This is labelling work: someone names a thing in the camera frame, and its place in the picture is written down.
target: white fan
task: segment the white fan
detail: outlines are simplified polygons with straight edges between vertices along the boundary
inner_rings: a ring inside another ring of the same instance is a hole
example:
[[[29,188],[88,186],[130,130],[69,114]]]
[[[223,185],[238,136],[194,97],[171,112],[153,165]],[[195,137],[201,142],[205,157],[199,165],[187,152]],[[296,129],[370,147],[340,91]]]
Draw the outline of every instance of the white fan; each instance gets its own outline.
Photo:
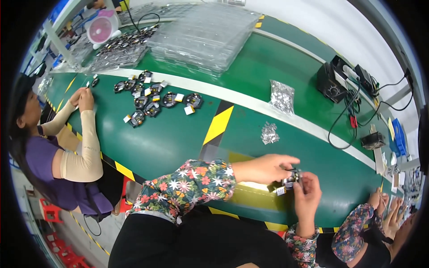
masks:
[[[93,49],[98,49],[111,38],[120,36],[119,21],[115,10],[100,10],[98,16],[85,23],[88,39],[93,43]]]

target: black pants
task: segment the black pants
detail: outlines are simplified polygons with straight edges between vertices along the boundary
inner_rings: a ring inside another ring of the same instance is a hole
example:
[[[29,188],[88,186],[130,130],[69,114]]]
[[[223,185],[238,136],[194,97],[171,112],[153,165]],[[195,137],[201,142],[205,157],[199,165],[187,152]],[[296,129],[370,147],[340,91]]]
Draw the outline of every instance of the black pants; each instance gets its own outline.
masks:
[[[97,180],[97,186],[100,192],[115,207],[122,197],[124,175],[105,161],[101,161],[101,163],[103,163],[103,176]]]

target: clear plastic bag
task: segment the clear plastic bag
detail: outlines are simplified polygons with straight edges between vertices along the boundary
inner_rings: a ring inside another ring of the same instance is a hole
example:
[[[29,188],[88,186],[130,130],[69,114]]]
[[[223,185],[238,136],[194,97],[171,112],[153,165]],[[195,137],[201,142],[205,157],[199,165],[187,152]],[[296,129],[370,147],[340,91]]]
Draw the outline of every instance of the clear plastic bag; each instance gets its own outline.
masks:
[[[293,96],[295,95],[295,89],[275,80],[270,80],[270,82],[271,100],[269,104],[274,108],[277,108],[283,114],[293,116],[295,114],[293,110]]]

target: floral shirt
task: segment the floral shirt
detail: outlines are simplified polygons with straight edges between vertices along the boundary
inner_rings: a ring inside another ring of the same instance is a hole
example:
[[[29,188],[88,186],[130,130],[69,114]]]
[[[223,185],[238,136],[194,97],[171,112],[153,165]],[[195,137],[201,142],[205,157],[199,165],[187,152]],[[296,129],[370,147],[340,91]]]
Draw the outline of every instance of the floral shirt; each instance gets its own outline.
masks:
[[[359,253],[364,244],[360,232],[366,221],[371,219],[373,215],[374,207],[368,203],[358,205],[350,212],[332,240],[332,250],[340,260],[349,262]]]
[[[146,181],[134,206],[126,212],[149,214],[177,224],[177,216],[185,215],[196,205],[210,200],[228,200],[237,182],[231,164],[221,159],[210,163],[188,160],[174,173]],[[295,233],[293,225],[286,234],[286,243],[300,267],[315,266],[316,239],[319,229],[310,239]]]

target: cable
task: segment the cable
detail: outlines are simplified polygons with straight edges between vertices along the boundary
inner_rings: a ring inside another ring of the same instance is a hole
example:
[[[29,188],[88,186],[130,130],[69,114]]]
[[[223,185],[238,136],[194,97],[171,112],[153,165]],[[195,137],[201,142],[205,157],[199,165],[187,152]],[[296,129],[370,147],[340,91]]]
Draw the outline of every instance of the cable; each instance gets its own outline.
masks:
[[[410,98],[410,101],[409,101],[409,102],[407,103],[407,105],[405,105],[405,107],[404,107],[404,108],[402,108],[402,109],[396,109],[395,107],[391,106],[389,103],[384,102],[384,101],[380,101],[380,104],[378,105],[377,110],[375,110],[375,113],[372,115],[371,119],[369,119],[369,121],[368,121],[368,122],[366,122],[365,124],[361,124],[361,123],[359,123],[359,122],[357,122],[357,124],[358,124],[359,126],[366,126],[366,125],[368,125],[368,123],[369,123],[369,122],[371,122],[371,120],[372,120],[372,119],[374,118],[374,116],[377,114],[378,109],[380,109],[380,106],[381,106],[381,104],[382,104],[382,103],[386,103],[388,106],[390,106],[390,108],[392,108],[392,109],[393,109],[393,110],[395,110],[395,111],[403,111],[403,110],[405,110],[405,109],[408,107],[408,105],[410,105],[411,101],[413,100],[413,95],[414,95],[414,90],[413,90],[413,88],[411,88],[411,98]]]
[[[353,131],[353,139],[349,142],[349,145],[347,145],[346,147],[343,147],[343,148],[341,148],[341,147],[336,147],[334,144],[332,144],[332,142],[331,142],[331,140],[330,140],[330,136],[331,136],[331,132],[332,132],[332,129],[334,128],[334,126],[335,126],[335,124],[337,124],[337,122],[338,122],[338,120],[340,120],[340,118],[341,118],[341,116],[343,115],[343,113],[346,111],[346,110],[348,110],[349,108],[350,108],[350,106],[352,106],[353,105],[353,103],[354,103],[354,100],[356,99],[356,97],[358,96],[358,94],[359,94],[359,92],[360,92],[360,83],[359,83],[359,80],[358,80],[358,88],[357,88],[357,92],[356,92],[356,94],[354,94],[353,95],[353,97],[352,97],[352,101],[346,106],[346,108],[344,108],[344,110],[340,113],[340,115],[338,116],[338,118],[334,121],[334,123],[332,124],[332,126],[331,126],[331,129],[329,130],[329,132],[328,132],[328,142],[329,142],[329,144],[332,146],[332,147],[334,147],[335,149],[339,149],[339,150],[344,150],[344,149],[347,149],[347,148],[349,148],[351,145],[352,145],[352,143],[356,140],[356,138],[357,138],[357,129],[356,129],[356,131]]]
[[[91,231],[91,229],[89,229],[88,224],[86,223],[86,217],[85,217],[85,215],[83,216],[83,221],[85,221],[86,228],[88,228],[88,230],[91,232],[91,234],[92,234],[93,236],[100,236],[100,235],[101,235],[101,226],[100,226],[100,224],[99,224],[97,221],[95,221],[95,222],[98,224],[98,228],[100,228],[100,233],[99,233],[99,234],[97,234],[97,235],[95,235],[95,234]]]
[[[139,21],[137,22],[137,27],[139,26],[139,23],[140,23],[140,21],[142,20],[142,18],[143,18],[143,17],[145,17],[145,16],[147,16],[147,15],[156,15],[156,16],[158,16],[158,21],[157,21],[154,25],[157,25],[157,24],[160,22],[160,20],[161,20],[161,17],[160,17],[157,13],[148,13],[148,14],[144,14],[144,15],[139,19]]]
[[[130,15],[130,20],[131,20],[131,22],[133,23],[133,25],[134,25],[134,27],[137,29],[137,31],[140,31],[140,30],[138,29],[138,27],[136,26],[136,24],[134,23],[134,21],[133,21],[133,17],[131,16],[131,12],[130,12],[130,9],[129,9],[128,5],[127,5],[127,2],[126,2],[126,1],[124,1],[124,4],[125,4],[125,6],[126,6],[126,8],[127,8],[128,15]]]
[[[406,75],[404,75],[404,77],[398,83],[396,83],[396,84],[386,84],[386,85],[380,87],[378,90],[382,89],[383,87],[387,87],[387,86],[396,86],[397,84],[401,83],[402,80],[404,80],[405,77],[406,77]]]
[[[410,103],[411,103],[411,101],[413,100],[413,96],[414,96],[414,86],[413,86],[413,79],[412,79],[412,77],[410,76],[410,70],[409,69],[407,69],[407,71],[405,72],[405,74],[404,74],[404,77],[398,82],[398,83],[396,83],[396,84],[399,84],[402,80],[404,80],[404,78],[405,77],[408,77],[408,80],[409,80],[409,83],[410,83],[410,89],[411,89],[411,98],[410,98],[410,101],[407,103],[407,105],[405,105],[405,107],[404,108],[402,108],[402,109],[396,109],[395,107],[393,107],[393,106],[391,106],[389,103],[387,103],[387,102],[384,102],[384,101],[380,101],[380,103],[378,104],[378,107],[377,107],[377,110],[375,110],[375,113],[371,116],[371,119],[369,119],[365,124],[361,124],[361,123],[359,123],[359,122],[357,122],[357,124],[359,125],[359,126],[366,126],[366,125],[368,125],[368,123],[369,122],[371,122],[371,120],[374,118],[374,116],[377,114],[377,112],[378,112],[378,110],[380,109],[380,106],[381,106],[381,104],[382,103],[386,103],[390,108],[392,108],[393,110],[395,110],[395,111],[403,111],[403,110],[405,110],[409,105],[410,105]],[[382,86],[381,88],[383,88],[383,87],[385,87],[385,86],[389,86],[389,85],[395,85],[395,84],[386,84],[386,85],[384,85],[384,86]]]
[[[131,16],[131,12],[130,12],[130,9],[128,8],[127,2],[126,2],[126,1],[124,1],[124,4],[125,4],[125,6],[126,6],[126,8],[127,8],[128,15],[130,16],[130,20],[131,20],[131,22],[133,23],[134,27],[137,29],[137,31],[140,31],[140,29],[139,29],[139,23],[140,23],[140,21],[142,20],[142,18],[143,18],[143,17],[145,17],[145,16],[147,16],[147,15],[156,15],[156,16],[158,17],[158,22],[157,22],[157,23],[155,23],[154,25],[157,25],[157,24],[160,22],[160,20],[161,20],[161,17],[160,17],[157,13],[148,13],[148,14],[144,14],[144,15],[139,19],[139,21],[137,22],[137,25],[136,25],[136,24],[134,23],[133,17]]]

